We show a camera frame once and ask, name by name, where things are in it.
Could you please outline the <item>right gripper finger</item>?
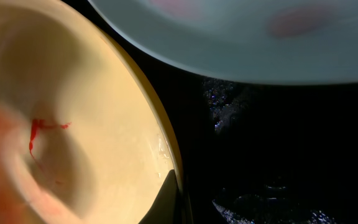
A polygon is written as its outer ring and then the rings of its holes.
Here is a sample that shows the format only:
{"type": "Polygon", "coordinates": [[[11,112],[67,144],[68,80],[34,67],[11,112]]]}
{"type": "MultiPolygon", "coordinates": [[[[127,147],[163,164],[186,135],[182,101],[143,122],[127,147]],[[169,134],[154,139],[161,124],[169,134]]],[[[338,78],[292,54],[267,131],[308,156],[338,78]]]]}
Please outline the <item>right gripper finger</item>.
{"type": "Polygon", "coordinates": [[[175,171],[167,174],[151,208],[139,224],[181,224],[181,197],[175,171]]]}

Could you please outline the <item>yellow plate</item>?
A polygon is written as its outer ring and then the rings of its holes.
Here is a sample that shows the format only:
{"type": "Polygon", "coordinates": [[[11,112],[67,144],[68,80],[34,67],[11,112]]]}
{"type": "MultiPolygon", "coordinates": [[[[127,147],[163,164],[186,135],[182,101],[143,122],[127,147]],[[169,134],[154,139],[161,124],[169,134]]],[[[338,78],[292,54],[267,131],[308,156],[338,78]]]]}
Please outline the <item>yellow plate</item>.
{"type": "Polygon", "coordinates": [[[0,223],[139,223],[180,152],[122,47],[61,1],[0,1],[0,223]]]}

